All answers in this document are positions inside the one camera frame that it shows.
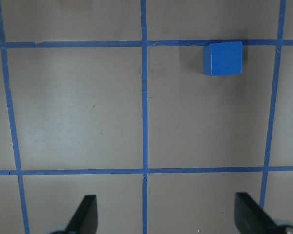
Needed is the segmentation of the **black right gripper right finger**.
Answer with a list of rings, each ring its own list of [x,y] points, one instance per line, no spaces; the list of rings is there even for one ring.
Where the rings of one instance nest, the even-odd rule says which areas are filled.
[[[241,234],[272,234],[278,225],[246,192],[236,192],[234,223]]]

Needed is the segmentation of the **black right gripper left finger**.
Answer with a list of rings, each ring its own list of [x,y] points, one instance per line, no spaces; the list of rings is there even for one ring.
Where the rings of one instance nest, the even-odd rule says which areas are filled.
[[[67,234],[95,234],[98,228],[97,199],[85,195],[67,225]]]

